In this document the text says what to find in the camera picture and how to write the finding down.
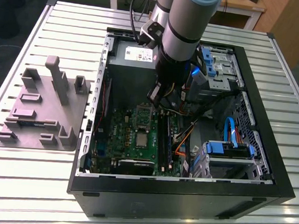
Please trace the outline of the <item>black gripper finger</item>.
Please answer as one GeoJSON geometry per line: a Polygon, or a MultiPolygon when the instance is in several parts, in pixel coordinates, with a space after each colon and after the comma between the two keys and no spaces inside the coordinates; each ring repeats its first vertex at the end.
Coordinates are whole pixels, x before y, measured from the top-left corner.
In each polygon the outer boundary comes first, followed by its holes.
{"type": "Polygon", "coordinates": [[[162,85],[159,81],[156,81],[154,86],[150,89],[147,94],[147,98],[150,103],[154,106],[154,108],[158,108],[159,103],[164,95],[164,85],[162,85]]]}

